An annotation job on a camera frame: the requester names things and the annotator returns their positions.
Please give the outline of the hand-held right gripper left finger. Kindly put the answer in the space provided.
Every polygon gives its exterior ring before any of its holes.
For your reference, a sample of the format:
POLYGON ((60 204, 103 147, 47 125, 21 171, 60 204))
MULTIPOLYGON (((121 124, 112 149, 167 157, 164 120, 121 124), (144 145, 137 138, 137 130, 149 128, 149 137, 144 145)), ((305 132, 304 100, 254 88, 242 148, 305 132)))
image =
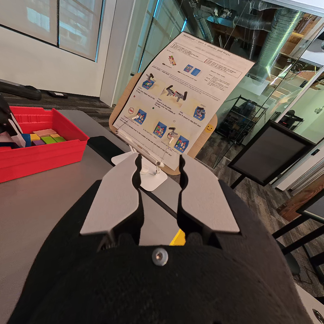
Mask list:
POLYGON ((116 242, 122 233, 139 244, 144 224, 140 193, 142 156, 132 153, 114 166, 103 178, 91 204, 81 235, 107 234, 116 242))

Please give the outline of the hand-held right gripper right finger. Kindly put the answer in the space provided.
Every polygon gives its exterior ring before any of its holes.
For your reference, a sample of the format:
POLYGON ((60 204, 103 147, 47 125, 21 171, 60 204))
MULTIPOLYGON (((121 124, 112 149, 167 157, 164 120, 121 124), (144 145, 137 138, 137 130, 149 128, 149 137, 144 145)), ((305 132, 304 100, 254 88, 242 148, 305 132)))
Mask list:
POLYGON ((185 239, 198 233, 203 243, 217 243, 217 233, 240 233, 217 176, 185 154, 180 155, 179 171, 177 224, 185 239))

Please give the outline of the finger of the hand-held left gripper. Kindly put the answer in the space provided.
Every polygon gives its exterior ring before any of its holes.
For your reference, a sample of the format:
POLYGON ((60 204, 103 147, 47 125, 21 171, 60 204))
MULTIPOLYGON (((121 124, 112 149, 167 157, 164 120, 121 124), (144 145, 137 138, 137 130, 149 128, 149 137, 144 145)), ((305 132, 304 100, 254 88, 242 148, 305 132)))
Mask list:
POLYGON ((7 121, 7 133, 18 147, 26 147, 26 141, 23 139, 21 131, 12 119, 8 119, 7 121))
POLYGON ((9 134, 0 134, 0 147, 16 148, 16 143, 9 134))

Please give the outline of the pile of coloured wooden blocks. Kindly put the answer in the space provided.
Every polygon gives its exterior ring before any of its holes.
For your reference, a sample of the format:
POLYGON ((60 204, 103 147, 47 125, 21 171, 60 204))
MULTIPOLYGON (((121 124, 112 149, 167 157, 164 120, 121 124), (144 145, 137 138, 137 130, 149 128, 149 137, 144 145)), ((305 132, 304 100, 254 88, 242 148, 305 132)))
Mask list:
POLYGON ((23 133, 22 138, 26 142, 26 147, 41 146, 45 144, 62 143, 66 140, 53 129, 34 131, 33 133, 23 133))

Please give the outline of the red plastic bin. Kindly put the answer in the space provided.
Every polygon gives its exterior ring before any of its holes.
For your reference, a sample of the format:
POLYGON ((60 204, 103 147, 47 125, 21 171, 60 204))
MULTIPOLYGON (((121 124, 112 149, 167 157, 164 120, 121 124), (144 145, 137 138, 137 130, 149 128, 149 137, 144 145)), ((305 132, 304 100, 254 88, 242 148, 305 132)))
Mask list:
POLYGON ((81 161, 89 137, 61 112, 42 107, 10 108, 24 133, 53 129, 66 141, 1 151, 1 183, 81 161))

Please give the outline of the yellow plastic bin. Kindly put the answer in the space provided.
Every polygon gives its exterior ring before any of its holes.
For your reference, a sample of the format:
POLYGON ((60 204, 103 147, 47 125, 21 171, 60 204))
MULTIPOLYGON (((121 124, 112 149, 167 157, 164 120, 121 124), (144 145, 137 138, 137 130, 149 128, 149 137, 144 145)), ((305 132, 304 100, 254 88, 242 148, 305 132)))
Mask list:
POLYGON ((185 233, 179 229, 177 234, 174 236, 172 241, 170 242, 170 246, 183 246, 185 245, 186 239, 185 239, 185 233))

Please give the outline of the long black floor object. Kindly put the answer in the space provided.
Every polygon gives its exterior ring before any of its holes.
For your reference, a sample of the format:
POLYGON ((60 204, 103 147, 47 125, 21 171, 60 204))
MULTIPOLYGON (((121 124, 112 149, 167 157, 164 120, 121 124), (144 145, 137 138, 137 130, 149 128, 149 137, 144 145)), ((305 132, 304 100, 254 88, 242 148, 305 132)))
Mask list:
POLYGON ((24 97, 27 99, 41 100, 42 93, 39 89, 33 86, 25 86, 22 84, 0 79, 0 92, 24 97))

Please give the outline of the black framed board on stand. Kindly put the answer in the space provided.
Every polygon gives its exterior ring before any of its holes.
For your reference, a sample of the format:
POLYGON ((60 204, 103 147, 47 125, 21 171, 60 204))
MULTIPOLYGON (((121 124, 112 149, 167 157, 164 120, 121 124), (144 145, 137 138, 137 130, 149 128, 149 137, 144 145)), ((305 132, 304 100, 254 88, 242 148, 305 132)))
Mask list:
POLYGON ((234 189, 244 178, 266 186, 315 145, 290 129, 268 120, 228 164, 229 168, 241 174, 230 188, 234 189))

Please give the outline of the black metal shelf rack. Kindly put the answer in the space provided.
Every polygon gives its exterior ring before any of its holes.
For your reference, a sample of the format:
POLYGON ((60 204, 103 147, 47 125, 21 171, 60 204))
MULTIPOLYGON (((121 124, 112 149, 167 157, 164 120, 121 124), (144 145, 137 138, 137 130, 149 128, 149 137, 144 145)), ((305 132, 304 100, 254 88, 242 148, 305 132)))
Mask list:
POLYGON ((229 101, 233 100, 235 103, 215 132, 229 141, 241 145, 268 108, 250 99, 245 99, 241 95, 229 101))

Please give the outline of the large blind-covered window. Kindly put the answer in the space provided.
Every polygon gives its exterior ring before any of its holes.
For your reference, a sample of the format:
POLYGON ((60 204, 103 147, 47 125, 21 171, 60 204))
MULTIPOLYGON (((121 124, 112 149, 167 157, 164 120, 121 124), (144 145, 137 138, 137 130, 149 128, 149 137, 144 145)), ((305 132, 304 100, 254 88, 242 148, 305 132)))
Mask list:
POLYGON ((104 1, 1 0, 1 26, 96 61, 104 1))

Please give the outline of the black side desk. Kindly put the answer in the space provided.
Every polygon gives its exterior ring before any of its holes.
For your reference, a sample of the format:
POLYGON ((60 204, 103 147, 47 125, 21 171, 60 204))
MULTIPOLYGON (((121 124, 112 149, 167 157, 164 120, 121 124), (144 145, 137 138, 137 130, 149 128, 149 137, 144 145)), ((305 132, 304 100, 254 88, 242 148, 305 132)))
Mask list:
POLYGON ((280 230, 274 232, 273 238, 281 237, 282 235, 291 231, 298 225, 301 225, 302 223, 310 219, 322 224, 322 226, 310 232, 309 234, 305 235, 298 241, 295 241, 294 243, 288 245, 287 247, 282 248, 281 251, 283 255, 287 255, 288 253, 291 253, 295 249, 302 247, 306 243, 309 243, 310 241, 323 235, 324 233, 323 197, 315 201, 313 204, 310 203, 305 204, 303 207, 299 209, 298 213, 300 214, 300 216, 294 219, 293 221, 289 222, 280 230))

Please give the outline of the printed instruction sheet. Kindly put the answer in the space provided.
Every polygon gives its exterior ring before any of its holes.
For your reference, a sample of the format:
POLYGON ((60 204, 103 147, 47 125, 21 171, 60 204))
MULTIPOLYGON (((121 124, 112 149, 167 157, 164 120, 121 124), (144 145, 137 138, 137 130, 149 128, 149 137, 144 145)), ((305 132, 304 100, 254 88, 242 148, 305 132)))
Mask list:
POLYGON ((172 171, 254 62, 187 32, 149 63, 113 127, 172 171))

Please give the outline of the silver round ventilation duct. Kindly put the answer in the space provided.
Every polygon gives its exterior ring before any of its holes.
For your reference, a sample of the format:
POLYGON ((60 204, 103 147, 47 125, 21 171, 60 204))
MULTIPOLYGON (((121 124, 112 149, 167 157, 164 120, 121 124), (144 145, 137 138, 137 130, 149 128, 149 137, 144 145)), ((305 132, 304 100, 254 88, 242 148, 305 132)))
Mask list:
POLYGON ((264 76, 266 73, 270 73, 275 59, 303 14, 302 11, 290 8, 282 8, 276 11, 272 21, 271 31, 265 39, 257 60, 257 75, 264 76))

